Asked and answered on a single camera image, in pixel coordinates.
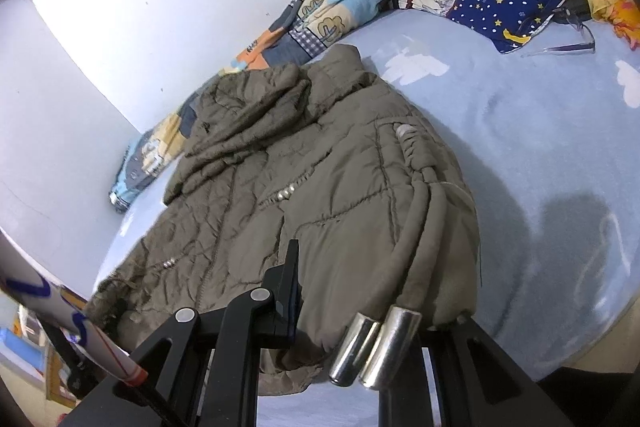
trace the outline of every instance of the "beige floor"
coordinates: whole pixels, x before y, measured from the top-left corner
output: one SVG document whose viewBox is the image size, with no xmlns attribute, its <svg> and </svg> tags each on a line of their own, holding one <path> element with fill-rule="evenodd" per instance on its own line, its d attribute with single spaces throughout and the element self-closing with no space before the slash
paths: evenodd
<svg viewBox="0 0 640 427">
<path fill-rule="evenodd" d="M 0 365 L 0 377 L 34 427 L 55 427 L 59 416 L 69 412 L 66 407 L 45 400 L 43 390 L 32 386 L 2 365 Z"/>
<path fill-rule="evenodd" d="M 570 367 L 600 373 L 631 373 L 640 362 L 640 299 L 595 346 Z"/>
</svg>

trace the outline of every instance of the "bed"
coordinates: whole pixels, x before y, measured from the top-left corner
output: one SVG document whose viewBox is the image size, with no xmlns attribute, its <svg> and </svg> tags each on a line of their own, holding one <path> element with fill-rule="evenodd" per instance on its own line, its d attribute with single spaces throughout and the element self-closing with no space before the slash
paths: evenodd
<svg viewBox="0 0 640 427">
<path fill-rule="evenodd" d="M 390 12 L 342 40 L 456 153 L 481 229 L 476 320 L 536 379 L 596 343 L 640 290 L 640 55 L 610 26 L 588 25 L 594 54 L 532 56 L 579 38 L 552 23 L 500 55 L 468 28 L 417 10 Z M 153 224 L 170 175 L 133 203 L 98 279 Z M 375 395 L 357 386 L 305 392 L 310 404 L 344 404 L 336 425 L 350 425 L 356 395 L 368 404 L 359 418 L 374 425 Z M 258 413 L 279 419 L 292 404 L 261 399 Z"/>
</svg>

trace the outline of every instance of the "light blue bed sheet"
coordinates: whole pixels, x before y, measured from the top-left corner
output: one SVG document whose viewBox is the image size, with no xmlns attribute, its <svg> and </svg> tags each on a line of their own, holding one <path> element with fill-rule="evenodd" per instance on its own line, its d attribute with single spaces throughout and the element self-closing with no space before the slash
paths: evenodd
<svg viewBox="0 0 640 427">
<path fill-rule="evenodd" d="M 341 42 L 430 118 L 478 207 L 476 320 L 533 378 L 609 329 L 640 289 L 640 52 L 589 22 L 595 54 L 551 23 L 510 55 L 417 10 Z"/>
</svg>

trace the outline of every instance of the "brown puffer jacket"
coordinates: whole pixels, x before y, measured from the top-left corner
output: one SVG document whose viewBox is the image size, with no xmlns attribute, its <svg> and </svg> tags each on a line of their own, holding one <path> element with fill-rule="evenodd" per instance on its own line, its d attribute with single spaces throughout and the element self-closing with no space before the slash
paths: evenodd
<svg viewBox="0 0 640 427">
<path fill-rule="evenodd" d="M 305 389 L 356 312 L 382 320 L 396 303 L 442 325 L 473 311 L 478 225 L 460 168 L 356 48 L 224 76 L 197 114 L 168 208 L 86 308 L 122 347 L 181 307 L 210 311 L 259 286 L 293 238 L 298 335 L 263 353 L 263 394 Z"/>
</svg>

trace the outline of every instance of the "eyeglasses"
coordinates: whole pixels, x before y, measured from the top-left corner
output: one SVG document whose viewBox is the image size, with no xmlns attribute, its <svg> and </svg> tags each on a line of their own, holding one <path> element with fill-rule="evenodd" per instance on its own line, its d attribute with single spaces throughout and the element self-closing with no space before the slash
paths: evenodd
<svg viewBox="0 0 640 427">
<path fill-rule="evenodd" d="M 578 19 L 578 16 L 575 13 L 571 12 L 571 10 L 564 7 L 558 7 L 555 10 L 553 10 L 552 13 L 554 15 L 558 15 L 566 19 L 567 22 L 576 29 L 576 31 L 580 32 L 580 35 L 582 36 L 582 40 L 584 42 L 581 42 L 580 44 L 568 44 L 566 46 L 553 46 L 550 48 L 544 48 L 540 51 L 524 54 L 522 55 L 523 57 L 530 57 L 532 55 L 540 55 L 543 53 L 552 53 L 552 52 L 560 52 L 560 53 L 581 52 L 581 51 L 587 51 L 590 53 L 596 52 L 596 39 L 594 38 L 593 33 L 591 32 L 588 26 L 585 26 L 582 23 L 582 21 Z"/>
</svg>

